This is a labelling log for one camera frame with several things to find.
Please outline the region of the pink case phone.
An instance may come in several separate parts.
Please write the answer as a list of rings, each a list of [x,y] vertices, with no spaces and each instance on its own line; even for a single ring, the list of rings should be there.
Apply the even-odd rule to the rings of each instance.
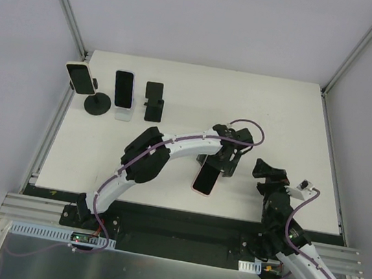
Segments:
[[[192,189],[195,192],[209,196],[218,180],[220,171],[210,166],[203,164],[192,183]]]

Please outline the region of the black folding phone stand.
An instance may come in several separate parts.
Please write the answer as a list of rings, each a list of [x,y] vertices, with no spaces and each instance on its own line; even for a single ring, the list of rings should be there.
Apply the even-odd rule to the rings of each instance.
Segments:
[[[146,85],[146,107],[144,120],[147,122],[161,122],[163,115],[163,83],[147,82]]]

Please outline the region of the silver folding phone stand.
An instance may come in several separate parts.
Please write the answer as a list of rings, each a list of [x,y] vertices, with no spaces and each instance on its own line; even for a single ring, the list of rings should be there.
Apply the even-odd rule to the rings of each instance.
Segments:
[[[133,113],[135,113],[135,107],[137,105],[137,100],[135,98],[132,98],[132,106],[127,109],[123,107],[113,107],[115,112],[114,112],[114,118],[116,120],[121,120],[121,122],[129,122],[131,121],[133,117]]]

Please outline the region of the lilac case phone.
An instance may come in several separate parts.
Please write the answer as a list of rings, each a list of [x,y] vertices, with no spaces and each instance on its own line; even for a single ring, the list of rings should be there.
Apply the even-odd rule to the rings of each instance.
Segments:
[[[115,73],[114,105],[124,109],[131,109],[133,104],[135,75],[132,72],[117,70]]]

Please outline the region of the black clamp phone stand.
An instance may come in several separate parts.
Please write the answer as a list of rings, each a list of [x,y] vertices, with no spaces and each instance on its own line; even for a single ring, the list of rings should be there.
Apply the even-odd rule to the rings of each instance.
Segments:
[[[96,92],[95,95],[85,95],[84,109],[91,115],[103,115],[111,107],[111,99],[103,92]]]

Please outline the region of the cream case phone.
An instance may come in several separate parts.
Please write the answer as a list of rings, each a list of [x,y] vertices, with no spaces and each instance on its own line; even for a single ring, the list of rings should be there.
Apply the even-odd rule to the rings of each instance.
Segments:
[[[96,89],[89,64],[86,62],[67,62],[67,72],[73,90],[79,95],[95,95]]]

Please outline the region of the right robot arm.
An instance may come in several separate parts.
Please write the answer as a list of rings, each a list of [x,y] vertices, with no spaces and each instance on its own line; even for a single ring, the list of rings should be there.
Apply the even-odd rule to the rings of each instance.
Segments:
[[[256,186],[263,196],[263,257],[277,258],[296,279],[336,279],[294,219],[301,208],[319,198],[320,190],[307,180],[291,187],[284,169],[274,168],[261,158],[255,162],[252,175],[264,180]]]

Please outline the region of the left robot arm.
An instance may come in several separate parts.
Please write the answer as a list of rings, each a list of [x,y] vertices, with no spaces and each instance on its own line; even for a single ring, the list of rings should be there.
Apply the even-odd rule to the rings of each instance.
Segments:
[[[250,131],[236,131],[223,124],[198,133],[175,135],[160,132],[153,126],[146,129],[124,149],[119,166],[95,190],[79,194],[75,218],[84,229],[94,228],[100,215],[125,191],[135,184],[155,179],[166,164],[176,158],[213,157],[213,167],[225,176],[235,170],[235,160],[250,151],[254,142]]]

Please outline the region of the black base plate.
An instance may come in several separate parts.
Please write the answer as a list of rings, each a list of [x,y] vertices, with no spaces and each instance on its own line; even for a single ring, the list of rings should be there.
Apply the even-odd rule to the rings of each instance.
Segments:
[[[99,215],[81,218],[78,195],[27,185],[24,195],[64,201],[59,225],[108,236],[118,250],[185,263],[237,269],[241,260],[275,259],[278,249],[270,244],[261,223],[232,220],[169,208],[114,202]]]

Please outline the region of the right aluminium frame post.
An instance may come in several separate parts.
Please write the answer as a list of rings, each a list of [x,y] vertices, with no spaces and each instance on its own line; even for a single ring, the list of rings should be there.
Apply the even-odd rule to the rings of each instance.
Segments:
[[[321,95],[323,97],[336,86],[338,81],[344,74],[351,68],[351,66],[359,59],[364,53],[366,48],[372,43],[372,24],[363,34],[361,39],[354,45],[354,48],[347,54],[346,58],[339,65],[338,69],[332,74],[331,78],[321,87]]]

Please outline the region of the aluminium frame post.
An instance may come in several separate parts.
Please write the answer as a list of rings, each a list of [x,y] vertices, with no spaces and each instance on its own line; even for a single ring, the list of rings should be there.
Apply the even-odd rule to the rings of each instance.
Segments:
[[[336,86],[338,81],[344,74],[351,68],[351,66],[359,59],[364,53],[366,48],[372,43],[372,24],[363,34],[361,39],[354,45],[354,48],[347,54],[346,58],[339,65],[338,69],[332,74],[331,78],[321,87],[321,95],[323,97]]]
[[[79,53],[79,57],[81,60],[85,60],[87,59],[87,56],[89,56],[89,53],[83,42],[82,34],[80,33],[80,28],[79,28],[77,19],[75,17],[71,2],[70,0],[58,0],[58,1],[60,3],[62,13],[65,16],[67,26],[69,28],[71,37],[77,49],[77,53]]]

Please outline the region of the left aluminium frame post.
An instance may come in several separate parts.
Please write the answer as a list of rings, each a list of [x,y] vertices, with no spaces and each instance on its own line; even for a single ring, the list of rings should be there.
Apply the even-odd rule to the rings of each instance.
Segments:
[[[67,26],[69,28],[71,37],[77,49],[77,53],[79,53],[79,57],[81,60],[85,60],[87,59],[87,56],[89,56],[89,53],[83,42],[82,34],[80,33],[80,28],[79,28],[77,19],[75,17],[71,2],[70,0],[58,0],[58,1],[60,3],[62,13],[65,16]]]

